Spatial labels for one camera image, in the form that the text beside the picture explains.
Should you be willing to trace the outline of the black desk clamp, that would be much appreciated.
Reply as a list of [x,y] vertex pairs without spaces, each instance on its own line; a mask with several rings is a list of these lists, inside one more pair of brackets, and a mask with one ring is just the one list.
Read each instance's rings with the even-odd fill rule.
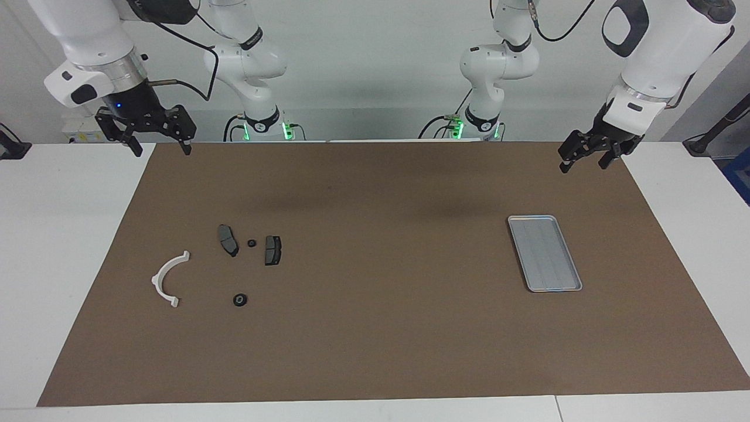
[[31,142],[22,141],[7,125],[0,122],[0,161],[21,160],[31,147]]

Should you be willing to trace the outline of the white power strip box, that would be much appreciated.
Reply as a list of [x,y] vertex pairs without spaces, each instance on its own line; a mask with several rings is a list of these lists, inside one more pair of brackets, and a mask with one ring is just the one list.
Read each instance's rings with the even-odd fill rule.
[[62,135],[68,144],[105,144],[109,142],[96,118],[63,117]]

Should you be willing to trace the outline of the silver metal tray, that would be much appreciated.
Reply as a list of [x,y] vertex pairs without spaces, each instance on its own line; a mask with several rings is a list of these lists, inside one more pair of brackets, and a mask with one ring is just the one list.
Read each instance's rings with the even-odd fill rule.
[[554,216],[511,215],[507,222],[530,292],[581,291],[583,283]]

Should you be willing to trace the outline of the dark grey curved brake pad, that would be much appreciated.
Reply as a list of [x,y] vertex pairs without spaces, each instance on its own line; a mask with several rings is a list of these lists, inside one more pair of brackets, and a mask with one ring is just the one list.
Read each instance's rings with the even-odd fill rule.
[[231,257],[236,257],[239,251],[239,245],[233,234],[232,227],[221,224],[217,228],[217,235],[223,250]]

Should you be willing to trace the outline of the brown table mat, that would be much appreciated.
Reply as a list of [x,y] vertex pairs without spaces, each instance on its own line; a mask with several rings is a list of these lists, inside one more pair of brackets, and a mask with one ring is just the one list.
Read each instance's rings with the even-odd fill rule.
[[[750,390],[624,163],[557,149],[160,144],[38,404]],[[511,215],[557,219],[581,291],[527,289]]]

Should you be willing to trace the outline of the blue crate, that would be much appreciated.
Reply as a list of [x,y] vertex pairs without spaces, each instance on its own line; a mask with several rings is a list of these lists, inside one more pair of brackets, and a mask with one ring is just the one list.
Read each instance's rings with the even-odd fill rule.
[[721,173],[742,200],[750,206],[750,147],[733,158],[728,165],[723,166]]

